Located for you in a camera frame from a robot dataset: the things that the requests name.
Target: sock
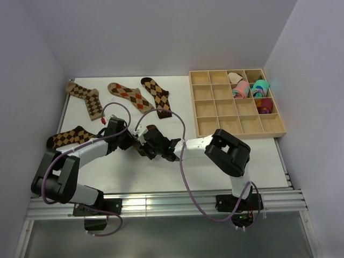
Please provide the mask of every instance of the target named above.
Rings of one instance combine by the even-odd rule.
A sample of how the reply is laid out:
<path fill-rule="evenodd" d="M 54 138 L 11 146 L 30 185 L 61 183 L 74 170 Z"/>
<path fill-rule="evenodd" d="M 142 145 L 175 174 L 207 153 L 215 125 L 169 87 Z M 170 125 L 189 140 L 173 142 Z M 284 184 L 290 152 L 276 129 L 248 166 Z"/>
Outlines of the sock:
<path fill-rule="evenodd" d="M 170 103 L 168 102 L 168 91 L 163 90 L 152 78 L 142 78 L 141 84 L 154 97 L 155 106 L 157 109 L 171 110 Z M 172 114 L 169 112 L 158 111 L 157 116 L 160 119 L 163 119 L 171 117 Z"/>
<path fill-rule="evenodd" d="M 93 89 L 86 95 L 85 104 L 91 121 L 102 117 L 103 108 L 99 100 L 98 90 Z"/>
<path fill-rule="evenodd" d="M 87 132 L 82 126 L 77 126 L 73 130 L 58 133 L 48 138 L 46 146 L 48 149 L 56 149 L 68 144 L 83 144 L 91 139 L 94 134 Z"/>
<path fill-rule="evenodd" d="M 109 92 L 115 96 L 128 99 L 141 113 L 145 113 L 153 106 L 142 95 L 139 88 L 130 89 L 116 82 L 110 83 L 107 86 Z"/>
<path fill-rule="evenodd" d="M 239 83 L 241 80 L 243 80 L 242 76 L 237 73 L 229 73 L 228 79 L 230 79 L 230 83 Z"/>
<path fill-rule="evenodd" d="M 99 101 L 98 90 L 89 90 L 74 82 L 70 82 L 66 86 L 66 91 L 70 95 L 81 98 L 85 101 L 87 112 L 91 121 L 102 117 L 103 108 L 101 102 Z"/>

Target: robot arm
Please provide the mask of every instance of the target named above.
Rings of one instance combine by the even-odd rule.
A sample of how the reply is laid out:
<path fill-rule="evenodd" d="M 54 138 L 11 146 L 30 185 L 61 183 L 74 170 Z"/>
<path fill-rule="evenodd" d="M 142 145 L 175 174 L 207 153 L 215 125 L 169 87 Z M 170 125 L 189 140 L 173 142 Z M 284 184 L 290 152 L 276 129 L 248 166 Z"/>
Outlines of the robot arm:
<path fill-rule="evenodd" d="M 107 128 L 103 129 L 104 136 L 114 135 L 126 127 L 125 121 L 115 116 L 111 117 Z M 149 159 L 161 155 L 168 161 L 179 161 L 183 146 L 181 139 L 169 140 L 164 137 L 154 125 L 139 126 L 138 130 L 131 134 L 128 130 L 111 139 L 93 143 L 78 151 L 75 151 L 54 166 L 53 170 L 60 170 L 60 175 L 51 173 L 46 182 L 46 196 L 60 203 L 82 203 L 91 205 L 99 210 L 108 210 L 109 204 L 104 199 L 100 190 L 80 185 L 77 183 L 78 170 L 102 156 L 115 151 L 117 147 L 126 150 L 133 146 L 141 156 Z M 249 161 L 250 147 L 224 130 L 216 130 L 208 137 L 191 139 L 186 141 L 186 149 L 183 159 L 192 157 L 210 158 L 224 173 L 230 176 L 233 196 L 238 198 L 243 191 L 249 176 L 247 163 Z M 31 191 L 41 194 L 41 185 L 48 166 L 61 153 L 56 150 L 48 150 L 44 155 L 35 178 L 31 185 Z M 251 193 L 248 188 L 243 196 L 247 199 Z"/>

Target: white corner wall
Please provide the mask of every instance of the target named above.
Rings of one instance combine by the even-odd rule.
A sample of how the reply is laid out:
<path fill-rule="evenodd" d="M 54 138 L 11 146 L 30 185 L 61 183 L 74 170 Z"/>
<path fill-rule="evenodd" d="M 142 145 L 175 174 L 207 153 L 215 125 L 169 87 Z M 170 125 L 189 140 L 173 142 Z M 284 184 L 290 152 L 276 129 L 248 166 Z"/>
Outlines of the white corner wall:
<path fill-rule="evenodd" d="M 1 1 L 0 34 L 0 257 L 12 257 L 66 77 L 20 1 Z"/>
<path fill-rule="evenodd" d="M 298 0 L 264 67 L 287 129 L 281 151 L 326 257 L 344 256 L 343 10 Z"/>
<path fill-rule="evenodd" d="M 22 0 L 69 77 L 263 67 L 296 0 Z"/>

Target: rolled sock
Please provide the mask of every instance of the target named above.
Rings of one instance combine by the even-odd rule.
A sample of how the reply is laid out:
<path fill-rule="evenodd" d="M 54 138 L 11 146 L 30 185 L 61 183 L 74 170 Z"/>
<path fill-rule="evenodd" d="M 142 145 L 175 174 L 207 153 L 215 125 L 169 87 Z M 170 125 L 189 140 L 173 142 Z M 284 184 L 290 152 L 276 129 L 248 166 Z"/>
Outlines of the rolled sock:
<path fill-rule="evenodd" d="M 256 102 L 259 114 L 271 114 L 273 112 L 273 101 L 270 98 L 263 98 Z"/>
<path fill-rule="evenodd" d="M 238 83 L 240 82 L 243 78 L 241 75 L 237 73 L 229 73 L 228 74 L 228 79 L 230 79 L 230 83 Z"/>
<path fill-rule="evenodd" d="M 241 81 L 238 85 L 232 90 L 234 98 L 247 98 L 249 93 L 249 83 L 246 81 Z"/>
<path fill-rule="evenodd" d="M 258 80 L 252 87 L 252 95 L 254 98 L 265 98 L 268 93 L 270 84 L 265 80 Z"/>

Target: metal frame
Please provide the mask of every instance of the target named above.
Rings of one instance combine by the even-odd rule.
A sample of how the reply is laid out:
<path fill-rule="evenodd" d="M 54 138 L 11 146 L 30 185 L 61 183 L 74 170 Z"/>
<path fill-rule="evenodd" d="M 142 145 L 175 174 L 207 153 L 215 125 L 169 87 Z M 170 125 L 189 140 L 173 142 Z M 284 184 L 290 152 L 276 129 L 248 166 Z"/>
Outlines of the metal frame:
<path fill-rule="evenodd" d="M 62 127 L 68 101 L 69 95 L 67 94 L 57 133 L 60 132 L 60 129 Z M 302 191 L 295 190 L 292 187 L 290 177 L 276 139 L 275 144 L 289 187 L 276 189 L 260 189 L 262 200 L 264 202 L 263 218 L 266 218 L 266 214 L 268 212 L 299 211 L 308 241 L 311 246 L 313 257 L 323 257 L 314 228 L 309 219 L 308 208 L 304 200 Z M 197 202 L 205 210 L 205 212 L 207 212 L 208 214 L 219 214 L 215 209 L 215 196 L 230 193 L 230 190 L 195 191 L 193 195 L 197 199 Z M 110 194 L 105 195 L 105 198 L 123 199 L 123 207 L 121 213 L 121 216 L 123 218 L 200 215 L 199 211 L 192 203 L 187 192 Z M 14 257 L 22 258 L 25 256 L 35 220 L 84 219 L 84 217 L 73 217 L 72 213 L 73 204 L 57 203 L 54 205 L 46 205 L 41 198 L 31 199 Z M 105 216 L 93 216 L 88 218 L 104 217 Z"/>
<path fill-rule="evenodd" d="M 311 247 L 311 251 L 314 258 L 324 258 L 323 252 L 320 248 L 320 243 L 318 241 L 316 231 L 313 227 L 309 211 L 300 211 L 300 216 L 302 224 L 305 228 L 306 236 Z"/>

